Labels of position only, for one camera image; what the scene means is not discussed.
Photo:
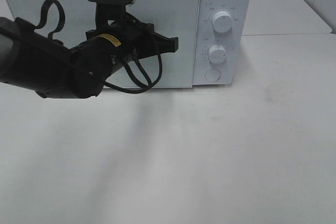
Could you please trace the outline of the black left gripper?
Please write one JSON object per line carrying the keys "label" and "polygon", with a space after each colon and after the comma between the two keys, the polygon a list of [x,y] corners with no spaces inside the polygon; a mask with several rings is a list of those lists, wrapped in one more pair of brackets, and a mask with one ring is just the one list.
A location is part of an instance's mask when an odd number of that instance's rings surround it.
{"label": "black left gripper", "polygon": [[175,53],[179,38],[167,38],[126,12],[134,0],[88,0],[96,5],[96,29],[71,48],[71,76],[111,76],[130,61]]}

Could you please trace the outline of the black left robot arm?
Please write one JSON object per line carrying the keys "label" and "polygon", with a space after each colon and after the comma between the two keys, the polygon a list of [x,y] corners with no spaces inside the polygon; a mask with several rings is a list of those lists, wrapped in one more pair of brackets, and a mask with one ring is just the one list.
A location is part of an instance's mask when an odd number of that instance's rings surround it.
{"label": "black left robot arm", "polygon": [[[66,21],[58,0],[45,0],[37,25],[20,17],[1,18],[1,82],[33,90],[42,98],[86,99],[104,87],[129,94],[146,92],[157,84],[141,59],[178,50],[179,40],[167,38],[126,11],[134,0],[88,0],[96,4],[96,28],[86,40],[66,48],[54,39]],[[55,5],[59,21],[54,31],[38,33]]]}

